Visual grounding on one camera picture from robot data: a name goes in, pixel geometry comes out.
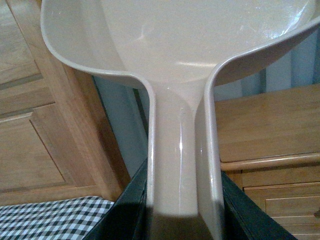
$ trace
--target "wooden furniture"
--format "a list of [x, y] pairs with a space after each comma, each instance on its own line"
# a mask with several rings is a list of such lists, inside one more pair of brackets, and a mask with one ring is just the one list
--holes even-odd
[[92, 77], [46, 48], [40, 7], [0, 0], [0, 205], [114, 201], [130, 181], [117, 142]]
[[320, 239], [320, 84], [216, 103], [222, 170], [300, 240]]

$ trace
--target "drawer front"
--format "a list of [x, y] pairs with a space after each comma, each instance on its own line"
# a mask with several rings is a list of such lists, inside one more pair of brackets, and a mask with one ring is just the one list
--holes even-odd
[[320, 224], [320, 217], [315, 216], [319, 209], [320, 196], [265, 200], [265, 212], [278, 223], [284, 225], [301, 224], [303, 222], [308, 225]]
[[320, 239], [320, 182], [245, 187], [244, 191], [299, 240]]
[[242, 172], [243, 187], [320, 182], [320, 164], [270, 167]]

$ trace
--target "wooden panel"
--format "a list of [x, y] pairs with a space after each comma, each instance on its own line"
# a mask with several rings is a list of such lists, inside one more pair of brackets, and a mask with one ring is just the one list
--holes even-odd
[[320, 240], [320, 234], [294, 234], [298, 240]]
[[271, 217], [313, 216], [320, 208], [320, 196], [266, 199], [266, 213]]
[[282, 225], [291, 234], [313, 234], [320, 237], [320, 224]]
[[101, 197], [101, 193], [97, 186], [59, 186], [30, 189], [27, 191], [0, 193], [0, 206], [58, 201], [83, 196]]
[[[92, 108], [82, 92], [73, 70], [54, 58], [43, 42], [40, 30], [40, 2], [7, 0], [14, 18], [26, 39], [32, 56], [53, 94], [57, 107], [70, 129], [79, 153], [86, 161], [94, 182], [101, 194], [116, 200], [128, 184], [130, 177], [125, 171], [118, 172], [102, 145], [101, 126], [96, 126]], [[121, 158], [118, 165], [124, 165]]]
[[0, 115], [54, 103], [44, 79], [0, 90]]
[[18, 79], [39, 75], [40, 72], [34, 61], [23, 65], [17, 65], [12, 68], [0, 71], [0, 84], [9, 83]]
[[282, 225], [292, 224], [320, 224], [320, 219], [314, 215], [309, 216], [274, 216], [272, 217], [277, 223]]
[[5, 0], [0, 0], [0, 83], [39, 74], [28, 45]]
[[241, 171], [226, 171], [227, 176], [242, 190], [242, 173]]
[[320, 182], [320, 165], [273, 167], [242, 171], [244, 187]]
[[222, 163], [320, 151], [320, 84], [216, 103]]
[[95, 132], [99, 137], [99, 144], [108, 156], [109, 164], [117, 176], [121, 176], [124, 185], [130, 181], [130, 176], [124, 164], [116, 137], [106, 117], [105, 110], [101, 104], [100, 97], [93, 83], [91, 75], [73, 69], [85, 100], [89, 106], [92, 120], [94, 121]]
[[34, 109], [31, 122], [68, 183], [76, 186], [95, 185], [56, 104]]
[[0, 121], [0, 192], [64, 183], [30, 123], [31, 113]]
[[320, 182], [295, 183], [295, 184], [287, 184], [287, 185], [274, 185], [274, 186], [261, 186], [261, 187], [245, 187], [244, 192], [263, 211], [266, 211], [267, 199], [279, 199], [279, 198], [285, 199], [285, 198], [320, 196]]

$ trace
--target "cabinet door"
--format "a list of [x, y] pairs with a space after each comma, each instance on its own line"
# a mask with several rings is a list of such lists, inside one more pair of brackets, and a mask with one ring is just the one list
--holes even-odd
[[270, 217], [301, 240], [320, 238], [320, 182], [245, 187]]
[[0, 9], [0, 84], [40, 74], [5, 0]]
[[65, 183], [31, 116], [27, 113], [0, 119], [0, 193]]
[[0, 205], [96, 195], [130, 181], [91, 76], [54, 58], [40, 0], [0, 0]]

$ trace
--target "checkered cloth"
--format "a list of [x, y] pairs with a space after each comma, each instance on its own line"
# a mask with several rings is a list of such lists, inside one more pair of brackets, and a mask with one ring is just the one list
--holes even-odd
[[0, 240], [81, 240], [113, 204], [86, 196], [0, 206]]

